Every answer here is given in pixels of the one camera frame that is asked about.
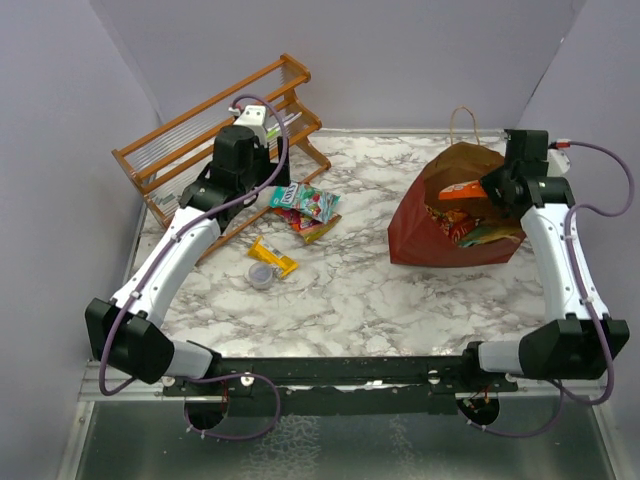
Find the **teal Fox's candy bag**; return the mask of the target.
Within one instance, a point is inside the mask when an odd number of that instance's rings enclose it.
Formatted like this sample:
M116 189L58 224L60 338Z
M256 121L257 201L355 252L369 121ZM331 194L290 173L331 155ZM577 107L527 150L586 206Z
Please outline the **teal Fox's candy bag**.
M272 208L295 210L321 223L327 223L340 196L305 183L292 182L274 190L269 205Z

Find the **orange fruit candy bag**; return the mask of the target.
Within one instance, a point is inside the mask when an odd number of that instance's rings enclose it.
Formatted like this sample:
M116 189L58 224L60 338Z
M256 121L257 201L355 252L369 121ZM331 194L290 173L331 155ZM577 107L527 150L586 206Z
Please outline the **orange fruit candy bag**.
M324 236L342 218L341 215L334 213L327 223L322 223L293 209L273 208L272 211L283 218L306 244L311 244Z

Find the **yellow snack bar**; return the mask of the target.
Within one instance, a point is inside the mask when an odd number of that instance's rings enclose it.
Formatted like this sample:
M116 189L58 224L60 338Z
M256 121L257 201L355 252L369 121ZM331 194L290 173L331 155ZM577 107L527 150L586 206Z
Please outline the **yellow snack bar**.
M299 264L272 246L264 236L258 236L249 247L247 255L271 266L280 279L284 279L298 269Z

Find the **red brown paper bag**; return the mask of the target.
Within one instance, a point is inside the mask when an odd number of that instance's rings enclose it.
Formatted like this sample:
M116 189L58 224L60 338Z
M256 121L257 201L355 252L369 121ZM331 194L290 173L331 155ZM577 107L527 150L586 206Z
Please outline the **red brown paper bag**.
M504 216L489 198L441 201L439 192L452 184L480 180L502 166L504 155L481 144L449 139L449 145L417 175L396 209L387 229L390 261L393 264L459 268L505 263L525 239L517 220ZM442 212L461 209L482 219L479 226L520 228L519 241L499 240L467 247L453 243L429 218L425 206Z

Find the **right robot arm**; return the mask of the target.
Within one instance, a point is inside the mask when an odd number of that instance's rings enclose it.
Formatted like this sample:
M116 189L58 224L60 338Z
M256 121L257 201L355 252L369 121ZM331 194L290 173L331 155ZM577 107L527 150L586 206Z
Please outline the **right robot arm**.
M498 374L532 380L596 380L629 339L612 318L582 251L578 205L566 167L551 154L570 147L544 130L509 129L503 166L481 178L492 204L520 222L543 286L545 325L517 341L481 342L459 367L461 383L481 391Z

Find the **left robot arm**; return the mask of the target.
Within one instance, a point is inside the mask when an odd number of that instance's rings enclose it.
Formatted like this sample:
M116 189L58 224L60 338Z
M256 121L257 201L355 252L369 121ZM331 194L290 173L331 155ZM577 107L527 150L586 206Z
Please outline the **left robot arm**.
M140 269L109 300L93 299L85 320L99 388L113 367L131 380L153 384L162 377L183 377L206 395L220 385L219 354L193 342L170 340L161 330L177 291L204 252L233 218L266 187L289 180L289 140L277 140L279 161L246 126L223 128L211 161L183 191L170 226Z

